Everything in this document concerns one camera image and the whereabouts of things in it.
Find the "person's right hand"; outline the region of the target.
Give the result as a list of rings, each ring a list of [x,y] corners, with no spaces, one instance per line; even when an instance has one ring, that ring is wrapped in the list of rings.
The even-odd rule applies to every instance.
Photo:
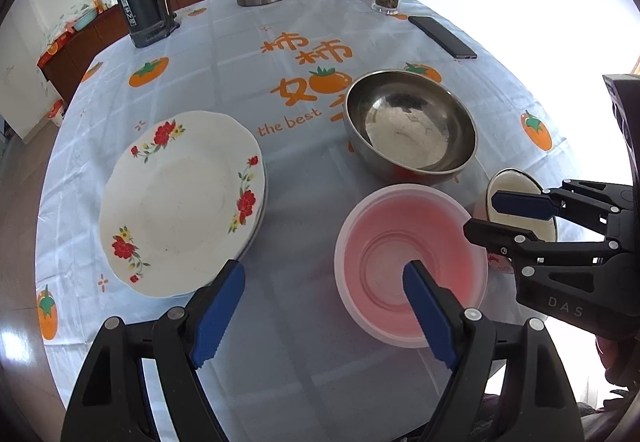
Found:
[[[596,347],[605,368],[606,381],[628,389],[639,388],[638,339],[613,341],[597,337]]]

